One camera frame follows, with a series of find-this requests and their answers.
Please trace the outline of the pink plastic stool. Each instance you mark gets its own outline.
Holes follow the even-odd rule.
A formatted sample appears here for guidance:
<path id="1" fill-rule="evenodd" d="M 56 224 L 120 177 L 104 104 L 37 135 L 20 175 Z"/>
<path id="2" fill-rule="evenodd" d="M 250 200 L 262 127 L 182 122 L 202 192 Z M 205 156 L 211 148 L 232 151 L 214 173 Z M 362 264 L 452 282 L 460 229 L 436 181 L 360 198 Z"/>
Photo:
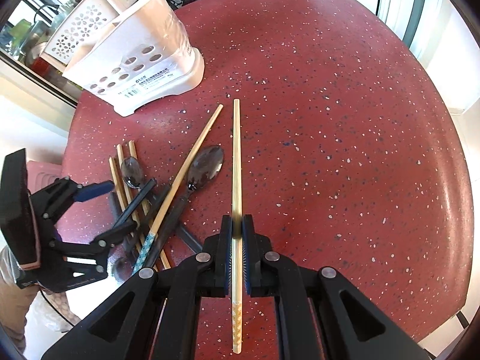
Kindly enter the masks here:
<path id="1" fill-rule="evenodd" d="M 61 177 L 62 166 L 54 163 L 28 161 L 28 190 L 31 194 L 45 188 Z"/>

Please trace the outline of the pink plastic utensil holder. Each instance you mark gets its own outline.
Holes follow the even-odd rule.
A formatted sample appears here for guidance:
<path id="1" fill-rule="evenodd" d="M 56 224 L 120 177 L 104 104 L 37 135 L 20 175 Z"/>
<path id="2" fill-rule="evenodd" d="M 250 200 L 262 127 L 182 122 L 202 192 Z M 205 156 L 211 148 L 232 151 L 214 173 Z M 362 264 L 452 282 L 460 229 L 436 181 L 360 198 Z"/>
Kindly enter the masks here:
<path id="1" fill-rule="evenodd" d="M 197 87 L 204 59 L 167 0 L 139 0 L 78 49 L 64 76 L 126 117 Z"/>

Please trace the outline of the large dark translucent spoon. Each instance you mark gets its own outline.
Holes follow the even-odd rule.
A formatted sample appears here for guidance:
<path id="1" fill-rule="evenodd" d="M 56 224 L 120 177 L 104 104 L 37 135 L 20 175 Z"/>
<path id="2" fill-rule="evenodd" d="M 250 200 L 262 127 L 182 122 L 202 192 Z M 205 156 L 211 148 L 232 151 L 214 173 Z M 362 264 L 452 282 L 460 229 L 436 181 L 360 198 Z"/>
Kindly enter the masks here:
<path id="1" fill-rule="evenodd" d="M 224 150 L 219 145 L 210 145 L 196 154 L 187 173 L 185 190 L 174 201 L 172 209 L 160 227 L 160 235 L 156 237 L 141 268 L 154 266 L 168 238 L 179 225 L 180 217 L 191 194 L 199 191 L 210 180 L 213 180 L 221 170 L 223 162 Z"/>

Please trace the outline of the bamboo chopstick yellow patterned end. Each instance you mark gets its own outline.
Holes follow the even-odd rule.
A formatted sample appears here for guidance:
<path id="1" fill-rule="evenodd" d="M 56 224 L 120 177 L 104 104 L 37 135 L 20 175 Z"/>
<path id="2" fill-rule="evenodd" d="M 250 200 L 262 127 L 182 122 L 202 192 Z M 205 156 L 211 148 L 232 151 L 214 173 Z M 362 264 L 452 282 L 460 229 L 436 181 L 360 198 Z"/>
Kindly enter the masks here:
<path id="1" fill-rule="evenodd" d="M 242 351 L 242 135 L 240 100 L 233 100 L 231 304 L 233 352 Z"/>

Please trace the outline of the small dark translucent spoon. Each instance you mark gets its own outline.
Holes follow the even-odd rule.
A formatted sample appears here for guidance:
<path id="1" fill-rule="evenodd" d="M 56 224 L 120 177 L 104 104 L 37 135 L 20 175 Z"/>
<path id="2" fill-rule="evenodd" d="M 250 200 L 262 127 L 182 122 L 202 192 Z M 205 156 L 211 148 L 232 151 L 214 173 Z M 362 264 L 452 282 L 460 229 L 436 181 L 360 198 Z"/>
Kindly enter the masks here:
<path id="1" fill-rule="evenodd" d="M 138 160 L 132 156 L 125 158 L 120 171 L 126 185 L 132 189 L 141 189 L 144 185 L 143 170 Z"/>

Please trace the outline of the bamboo chopstick teal patterned end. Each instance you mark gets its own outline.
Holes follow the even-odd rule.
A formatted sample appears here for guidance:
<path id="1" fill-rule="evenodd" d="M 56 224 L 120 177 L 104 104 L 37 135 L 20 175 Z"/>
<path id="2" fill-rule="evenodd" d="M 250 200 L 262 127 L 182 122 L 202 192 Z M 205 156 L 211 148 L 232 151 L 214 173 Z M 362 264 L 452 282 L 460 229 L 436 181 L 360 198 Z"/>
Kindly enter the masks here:
<path id="1" fill-rule="evenodd" d="M 172 186 L 166 196 L 166 198 L 163 200 L 162 205 L 160 206 L 160 209 L 154 218 L 153 224 L 151 225 L 151 228 L 147 234 L 147 237 L 144 241 L 143 247 L 141 251 L 139 252 L 139 256 L 137 258 L 137 261 L 133 267 L 133 272 L 132 274 L 135 274 L 137 271 L 139 271 L 143 263 L 146 261 L 146 258 L 148 256 L 148 253 L 150 251 L 151 246 L 154 243 L 154 240 L 156 238 L 156 235 L 158 231 L 160 230 L 160 226 L 162 222 L 164 221 L 164 218 L 168 212 L 169 207 L 172 204 L 172 201 L 176 195 L 177 190 L 182 184 L 182 181 L 187 174 L 190 165 L 192 164 L 195 155 L 197 155 L 197 152 L 199 151 L 201 145 L 203 144 L 204 140 L 206 139 L 209 131 L 211 130 L 212 126 L 214 125 L 217 117 L 221 113 L 221 110 L 223 109 L 223 105 L 219 104 L 216 110 L 212 113 L 211 118 L 208 120 L 207 124 L 203 128 L 202 132 L 199 134 L 199 137 L 193 144 L 190 152 L 188 153 L 184 163 L 181 165 L 181 168 L 179 172 L 177 173 L 176 177 L 174 178 L 172 182 Z"/>

